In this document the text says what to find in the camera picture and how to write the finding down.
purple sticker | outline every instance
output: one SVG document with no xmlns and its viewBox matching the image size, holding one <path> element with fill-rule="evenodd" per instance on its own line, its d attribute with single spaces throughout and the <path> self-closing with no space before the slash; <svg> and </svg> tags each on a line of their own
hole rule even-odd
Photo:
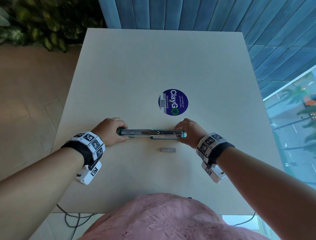
<svg viewBox="0 0 316 240">
<path fill-rule="evenodd" d="M 165 114 L 177 116 L 186 111 L 189 101 L 183 92 L 177 89 L 169 89 L 160 94 L 158 104 Z"/>
</svg>

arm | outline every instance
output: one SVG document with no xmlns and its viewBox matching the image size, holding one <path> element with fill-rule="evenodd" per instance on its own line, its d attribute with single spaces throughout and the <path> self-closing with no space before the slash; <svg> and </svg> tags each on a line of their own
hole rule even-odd
<svg viewBox="0 0 316 240">
<path fill-rule="evenodd" d="M 176 125 L 196 148 L 207 134 L 196 122 Z M 230 147 L 216 160 L 247 203 L 281 239 L 315 239 L 316 191 L 283 171 Z"/>
<path fill-rule="evenodd" d="M 105 119 L 92 132 L 105 146 L 124 142 L 119 118 Z M 61 199 L 84 163 L 72 148 L 62 148 L 0 182 L 0 232 L 3 239 L 28 239 Z"/>
</svg>

person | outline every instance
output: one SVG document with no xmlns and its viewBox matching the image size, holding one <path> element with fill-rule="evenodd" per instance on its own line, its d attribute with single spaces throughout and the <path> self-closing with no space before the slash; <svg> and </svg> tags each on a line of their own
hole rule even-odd
<svg viewBox="0 0 316 240">
<path fill-rule="evenodd" d="M 91 132 L 110 147 L 128 139 L 117 135 L 121 128 L 128 126 L 120 118 L 107 118 Z M 187 137 L 179 140 L 192 148 L 207 134 L 187 118 L 175 129 L 187 133 Z M 281 239 L 316 239 L 316 191 L 313 188 L 234 147 L 225 149 L 216 162 Z M 2 180 L 1 239 L 28 239 L 61 199 L 83 163 L 83 155 L 78 151 L 61 148 Z M 227 225 L 197 200 L 157 193 L 139 196 L 103 215 L 80 239 L 267 238 Z"/>
</svg>

hand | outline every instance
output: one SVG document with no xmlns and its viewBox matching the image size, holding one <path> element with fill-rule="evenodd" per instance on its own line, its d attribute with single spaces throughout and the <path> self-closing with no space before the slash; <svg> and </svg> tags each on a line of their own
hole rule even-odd
<svg viewBox="0 0 316 240">
<path fill-rule="evenodd" d="M 207 135 L 207 132 L 200 125 L 188 118 L 185 118 L 182 122 L 178 123 L 174 129 L 184 130 L 186 132 L 186 137 L 179 138 L 180 142 L 185 143 L 194 149 L 197 148 L 201 138 Z"/>
<path fill-rule="evenodd" d="M 98 135 L 106 147 L 128 140 L 128 136 L 119 136 L 119 129 L 127 129 L 127 124 L 119 117 L 106 118 L 99 123 L 91 132 Z"/>
</svg>

left hand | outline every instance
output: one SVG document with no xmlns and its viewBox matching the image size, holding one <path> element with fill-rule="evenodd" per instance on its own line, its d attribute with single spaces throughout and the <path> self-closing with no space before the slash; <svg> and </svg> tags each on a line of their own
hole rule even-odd
<svg viewBox="0 0 316 240">
<path fill-rule="evenodd" d="M 125 142 L 128 136 L 119 136 L 117 131 L 119 129 L 127 129 L 127 124 L 119 117 L 106 118 L 91 130 L 94 134 L 98 135 L 106 147 L 113 146 L 114 144 Z"/>
</svg>

